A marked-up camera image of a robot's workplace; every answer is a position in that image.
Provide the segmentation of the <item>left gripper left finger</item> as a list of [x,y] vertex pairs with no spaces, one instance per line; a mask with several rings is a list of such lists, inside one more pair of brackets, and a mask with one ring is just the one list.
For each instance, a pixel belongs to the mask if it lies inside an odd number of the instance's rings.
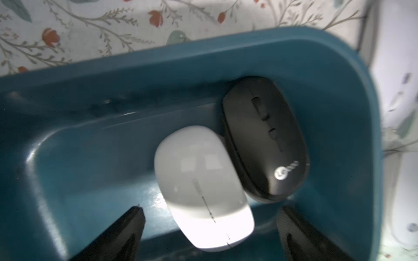
[[142,238],[145,215],[134,206],[100,234],[72,261],[134,261]]

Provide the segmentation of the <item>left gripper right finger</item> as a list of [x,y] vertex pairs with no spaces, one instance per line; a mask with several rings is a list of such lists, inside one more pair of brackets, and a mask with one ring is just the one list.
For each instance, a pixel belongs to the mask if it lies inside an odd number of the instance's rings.
[[288,261],[351,261],[353,258],[289,206],[278,211],[276,226]]

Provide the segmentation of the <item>teal plastic storage box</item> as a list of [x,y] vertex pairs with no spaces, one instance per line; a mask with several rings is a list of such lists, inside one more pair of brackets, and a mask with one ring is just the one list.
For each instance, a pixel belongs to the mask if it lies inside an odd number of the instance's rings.
[[[222,101],[246,77],[270,79],[285,96],[307,144],[309,174],[280,202],[259,202],[243,187],[253,233],[206,252],[168,209],[155,153],[172,133],[204,126],[231,159]],[[367,67],[338,38],[302,27],[1,79],[1,260],[71,261],[134,206],[146,219],[135,261],[287,261],[276,226],[285,206],[352,261],[376,260],[381,127]]]

